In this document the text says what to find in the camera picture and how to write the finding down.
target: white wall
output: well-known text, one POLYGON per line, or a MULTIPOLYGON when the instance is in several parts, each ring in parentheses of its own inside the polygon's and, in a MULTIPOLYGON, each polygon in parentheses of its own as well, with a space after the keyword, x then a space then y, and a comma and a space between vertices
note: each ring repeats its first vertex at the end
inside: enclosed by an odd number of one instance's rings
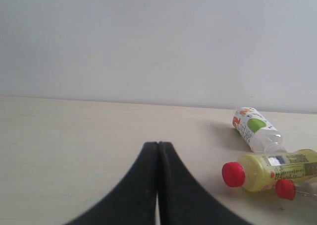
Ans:
POLYGON ((317 111, 317 0, 0 0, 0 95, 317 111))

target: clear plastic bottle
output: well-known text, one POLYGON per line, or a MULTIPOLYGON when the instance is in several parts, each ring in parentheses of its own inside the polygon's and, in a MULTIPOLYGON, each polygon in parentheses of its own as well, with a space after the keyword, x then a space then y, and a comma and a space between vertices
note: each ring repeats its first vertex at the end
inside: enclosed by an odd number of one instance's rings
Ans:
POLYGON ((255 192, 275 187, 279 179, 303 182, 317 176, 317 152, 309 149, 294 153, 244 154, 237 162, 222 167, 224 182, 255 192))
POLYGON ((282 136, 256 109, 237 108, 232 121, 233 126, 249 144, 253 152, 287 152, 281 145, 282 136))
POLYGON ((293 200, 295 195, 301 195, 317 201, 317 178, 302 183, 294 183, 290 179, 279 179, 275 186, 278 197, 293 200))

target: red bottle cap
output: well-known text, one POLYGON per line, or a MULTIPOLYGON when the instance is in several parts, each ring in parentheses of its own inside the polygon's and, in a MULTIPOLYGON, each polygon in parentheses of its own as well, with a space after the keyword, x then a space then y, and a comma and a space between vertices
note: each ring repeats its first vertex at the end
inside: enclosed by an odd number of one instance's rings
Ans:
POLYGON ((222 177, 224 182, 230 187, 240 187, 246 179, 244 169, 238 162, 224 164, 222 167, 222 177))
POLYGON ((296 193, 294 182, 289 179, 279 179, 275 191, 278 197, 290 200, 294 199, 296 193))

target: yellow bottle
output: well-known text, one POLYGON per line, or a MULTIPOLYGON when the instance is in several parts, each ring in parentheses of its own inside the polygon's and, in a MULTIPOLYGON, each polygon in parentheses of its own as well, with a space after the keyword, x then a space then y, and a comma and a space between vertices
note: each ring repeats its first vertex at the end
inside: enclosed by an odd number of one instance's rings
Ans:
POLYGON ((222 167, 224 182, 255 192, 275 188, 279 179, 302 182, 317 176, 317 152, 309 149, 294 153, 245 154, 237 162, 222 167))

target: table surface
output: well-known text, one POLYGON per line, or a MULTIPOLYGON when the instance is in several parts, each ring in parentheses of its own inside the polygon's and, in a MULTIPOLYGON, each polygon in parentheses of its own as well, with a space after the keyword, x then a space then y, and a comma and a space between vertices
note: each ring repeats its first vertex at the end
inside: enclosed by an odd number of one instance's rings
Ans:
MULTIPOLYGON (((262 112, 289 151, 317 150, 317 115, 262 112)), ((250 152, 232 110, 0 97, 0 224, 58 225, 103 198, 144 142, 170 141, 196 180, 257 225, 315 224, 317 202, 227 187, 222 165, 250 152)))

